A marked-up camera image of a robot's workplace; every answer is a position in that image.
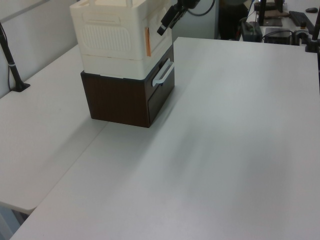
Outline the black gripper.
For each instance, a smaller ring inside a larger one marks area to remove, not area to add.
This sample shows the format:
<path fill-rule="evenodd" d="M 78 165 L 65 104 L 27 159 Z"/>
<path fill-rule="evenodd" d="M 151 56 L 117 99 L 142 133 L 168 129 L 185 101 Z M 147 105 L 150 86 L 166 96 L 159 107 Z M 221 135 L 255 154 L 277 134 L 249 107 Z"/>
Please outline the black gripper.
<path fill-rule="evenodd" d="M 161 20 L 161 25 L 157 30 L 157 33 L 162 36 L 168 28 L 173 28 L 175 24 L 184 16 L 188 9 L 194 9 L 200 0 L 177 0 L 177 4 L 182 9 L 179 10 L 178 6 L 172 5 L 166 12 Z"/>

